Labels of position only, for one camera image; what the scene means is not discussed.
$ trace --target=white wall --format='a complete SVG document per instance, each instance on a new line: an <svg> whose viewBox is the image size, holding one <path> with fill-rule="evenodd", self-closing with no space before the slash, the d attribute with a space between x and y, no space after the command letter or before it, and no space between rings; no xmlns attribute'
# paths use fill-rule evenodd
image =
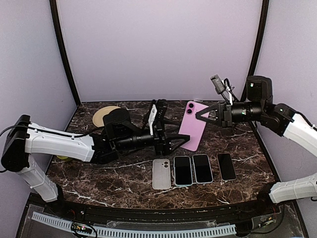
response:
<svg viewBox="0 0 317 238"><path fill-rule="evenodd" d="M210 77L241 95L262 1L59 0L82 101L221 99Z"/></svg>
<svg viewBox="0 0 317 238"><path fill-rule="evenodd" d="M274 103L286 103L317 123L317 5L270 1L257 75L270 77ZM317 158L296 143L259 128L283 181L317 172ZM317 237L317 203L298 201L310 237Z"/></svg>
<svg viewBox="0 0 317 238"><path fill-rule="evenodd" d="M63 130L75 108L49 1L0 1L0 130L22 114L40 125ZM4 141L5 136L0 138L0 151ZM49 158L38 157L42 168ZM18 175L0 174L1 237L15 237L29 192Z"/></svg>

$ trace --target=black vertical pole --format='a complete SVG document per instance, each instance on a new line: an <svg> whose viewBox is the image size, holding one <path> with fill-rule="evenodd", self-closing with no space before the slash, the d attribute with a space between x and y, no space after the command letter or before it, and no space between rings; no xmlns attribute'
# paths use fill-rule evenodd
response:
<svg viewBox="0 0 317 238"><path fill-rule="evenodd" d="M258 28L258 34L256 43L253 50L253 55L251 59L251 64L248 72L248 76L254 75L260 55L261 45L263 41L263 35L265 30L265 24L266 24L266 18L267 18L267 12L268 12L268 4L269 0L263 0L262 2L262 10L260 15L260 22L259 22L259 28ZM241 102L245 101L247 99L247 84L245 83L245 86L243 88L242 96L241 96Z"/></svg>
<svg viewBox="0 0 317 238"><path fill-rule="evenodd" d="M59 17L58 17L56 0L50 0L50 5L51 5L53 24L54 24L56 39L57 39L58 48L59 48L59 52L60 52L60 57L61 57L61 60L63 62L63 65L64 65L64 70L66 73L66 77L68 80L68 84L69 84L71 93L73 95L73 98L75 100L76 105L79 106L81 104L81 102L79 99L79 95L78 95L78 92L76 89L75 81L74 81L73 75L71 73L69 62L68 62L68 57L67 57L65 44L64 44L64 40L63 40L63 35L61 32Z"/></svg>

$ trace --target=dark marble tabletop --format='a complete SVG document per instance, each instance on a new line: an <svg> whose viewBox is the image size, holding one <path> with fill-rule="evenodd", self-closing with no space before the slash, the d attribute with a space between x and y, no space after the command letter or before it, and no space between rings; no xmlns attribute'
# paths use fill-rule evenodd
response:
<svg viewBox="0 0 317 238"><path fill-rule="evenodd" d="M204 102L211 106L215 102ZM166 117L181 121L186 102L168 102ZM100 108L116 105L128 109L131 121L141 126L149 102L83 103L75 113L67 131L82 133L93 129L94 113ZM230 153L237 174L233 181L223 181L216 156ZM169 190L152 188L152 161L166 158L173 164L177 155L207 154L213 173L213 183L176 187L173 171ZM255 200L263 184L274 181L269 164L247 124L223 129L207 124L196 152L179 148L169 156L155 156L153 148L146 148L106 165L94 165L78 160L69 162L56 157L48 170L53 182L61 185L68 201L134 209L203 208Z"/></svg>

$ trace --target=beige round plate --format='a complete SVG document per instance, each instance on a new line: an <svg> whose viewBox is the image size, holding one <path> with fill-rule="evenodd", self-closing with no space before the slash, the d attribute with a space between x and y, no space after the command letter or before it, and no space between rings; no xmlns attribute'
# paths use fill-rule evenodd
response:
<svg viewBox="0 0 317 238"><path fill-rule="evenodd" d="M104 126L103 118L105 115L108 115L114 109L118 109L117 106L108 106L105 108L99 109L93 116L93 123L96 127Z"/></svg>

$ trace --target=smartphone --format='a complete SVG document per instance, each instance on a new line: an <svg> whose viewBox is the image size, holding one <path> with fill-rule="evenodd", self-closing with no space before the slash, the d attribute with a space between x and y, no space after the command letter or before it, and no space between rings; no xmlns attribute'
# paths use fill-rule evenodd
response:
<svg viewBox="0 0 317 238"><path fill-rule="evenodd" d="M213 182L211 166L208 155L193 156L195 179L197 183Z"/></svg>
<svg viewBox="0 0 317 238"><path fill-rule="evenodd" d="M153 160L152 187L154 189L170 189L170 165L167 159Z"/></svg>
<svg viewBox="0 0 317 238"><path fill-rule="evenodd" d="M206 122L196 119L196 112L199 112L208 106L193 101L189 101L186 106L185 114L179 129L179 134L190 135L190 140L181 147L190 151L198 149L200 140L203 136Z"/></svg>
<svg viewBox="0 0 317 238"><path fill-rule="evenodd" d="M237 178L230 154L218 154L218 164L222 180L235 180Z"/></svg>
<svg viewBox="0 0 317 238"><path fill-rule="evenodd" d="M176 186L190 186L193 184L192 163L188 156L174 158L174 176Z"/></svg>

